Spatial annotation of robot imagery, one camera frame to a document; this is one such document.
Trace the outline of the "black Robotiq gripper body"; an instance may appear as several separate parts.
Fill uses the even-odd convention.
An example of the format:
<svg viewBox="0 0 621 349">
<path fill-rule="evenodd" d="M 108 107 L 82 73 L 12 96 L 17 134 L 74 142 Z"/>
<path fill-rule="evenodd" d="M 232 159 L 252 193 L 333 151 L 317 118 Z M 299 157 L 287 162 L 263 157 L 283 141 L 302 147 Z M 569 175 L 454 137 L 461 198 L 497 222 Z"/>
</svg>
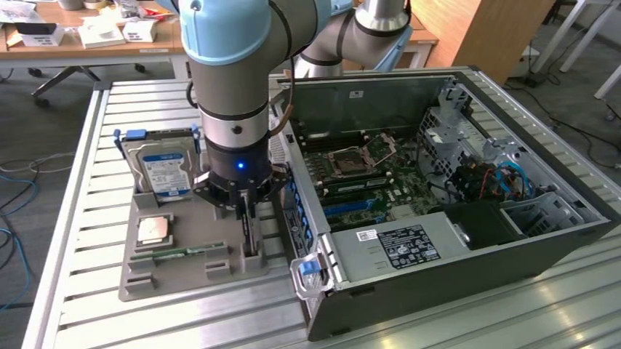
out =
<svg viewBox="0 0 621 349">
<path fill-rule="evenodd" d="M 240 192 L 247 191 L 250 203 L 264 199 L 271 192 L 271 163 L 267 144 L 248 148 L 224 149 L 207 144 L 210 164 L 207 186 L 214 199 L 224 206 L 239 206 Z"/>
</svg>

